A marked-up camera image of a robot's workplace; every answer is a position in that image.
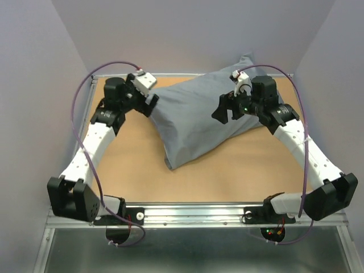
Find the grey pillowcase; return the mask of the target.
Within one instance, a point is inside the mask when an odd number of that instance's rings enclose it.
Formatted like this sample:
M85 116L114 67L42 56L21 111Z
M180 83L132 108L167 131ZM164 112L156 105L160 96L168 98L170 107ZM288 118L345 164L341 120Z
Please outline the grey pillowcase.
M219 71L152 91L159 100L150 120L163 141L164 161L170 170L197 159L231 137L261 126L258 117L251 115L225 125L211 116L219 96L234 89L229 79L232 71L246 68L251 78L265 74L263 69L253 68L254 63L254 55L249 52Z

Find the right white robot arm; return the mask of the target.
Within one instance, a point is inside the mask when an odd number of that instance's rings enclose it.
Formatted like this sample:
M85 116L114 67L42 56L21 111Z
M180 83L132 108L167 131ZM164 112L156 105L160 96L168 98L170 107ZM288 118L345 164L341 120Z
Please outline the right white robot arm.
M259 122L281 141L304 171L304 183L311 192L278 193L265 199L262 217L274 222L282 215L306 213L319 221L349 206L358 185L353 173L335 166L308 135L298 113L280 102L275 80L270 76L250 78L245 72L230 76L235 88L219 97L212 118L226 124L228 111L232 119L244 115L258 117Z

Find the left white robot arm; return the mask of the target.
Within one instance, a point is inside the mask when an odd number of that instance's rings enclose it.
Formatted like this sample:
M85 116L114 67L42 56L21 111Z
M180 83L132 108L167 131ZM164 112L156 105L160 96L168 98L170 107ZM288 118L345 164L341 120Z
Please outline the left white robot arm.
M55 216L93 222L107 215L114 224L126 219L125 200L96 194L92 182L99 181L96 168L118 135L126 114L135 110L145 117L151 115L159 99L150 94L156 83L152 74L142 70L126 78L111 77L105 81L104 97L92 115L85 138L79 141L79 148L67 168L47 183Z

